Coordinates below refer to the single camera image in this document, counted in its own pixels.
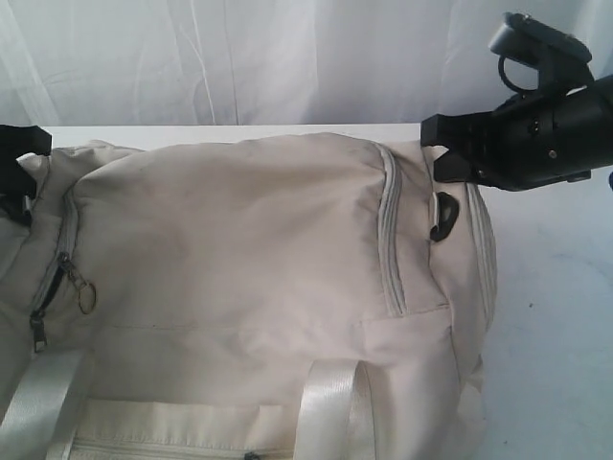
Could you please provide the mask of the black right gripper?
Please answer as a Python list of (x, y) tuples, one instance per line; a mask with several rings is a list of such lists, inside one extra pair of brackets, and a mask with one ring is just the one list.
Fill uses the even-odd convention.
[(523, 191), (575, 175), (562, 146), (569, 95), (502, 110), (433, 115), (420, 123), (420, 145), (449, 150), (434, 162), (440, 183), (472, 183)]

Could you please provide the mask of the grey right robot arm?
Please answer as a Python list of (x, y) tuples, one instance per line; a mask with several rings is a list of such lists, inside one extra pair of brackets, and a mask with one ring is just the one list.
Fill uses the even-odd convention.
[(612, 164), (612, 79), (577, 91), (513, 96), (490, 112), (434, 115), (420, 124), (424, 147), (444, 147), (440, 183), (519, 192), (579, 182)]

